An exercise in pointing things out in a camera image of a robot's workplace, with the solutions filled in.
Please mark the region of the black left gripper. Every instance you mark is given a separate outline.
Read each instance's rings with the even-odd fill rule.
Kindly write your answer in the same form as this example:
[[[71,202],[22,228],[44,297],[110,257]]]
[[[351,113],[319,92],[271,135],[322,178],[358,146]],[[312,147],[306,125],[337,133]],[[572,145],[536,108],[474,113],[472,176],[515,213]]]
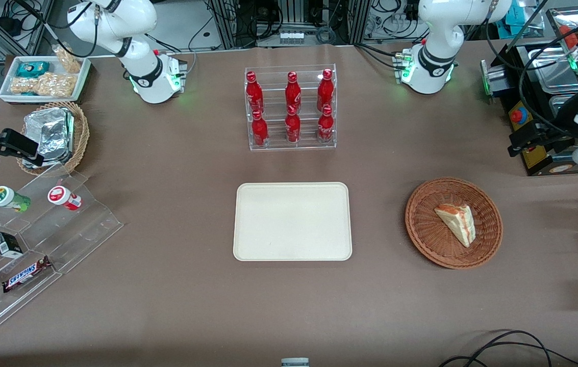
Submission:
[[[564,136],[556,128],[538,122],[527,123],[510,134],[511,145],[507,148],[511,158],[524,152],[531,152],[542,146],[548,154],[561,154],[575,146],[573,137]]]

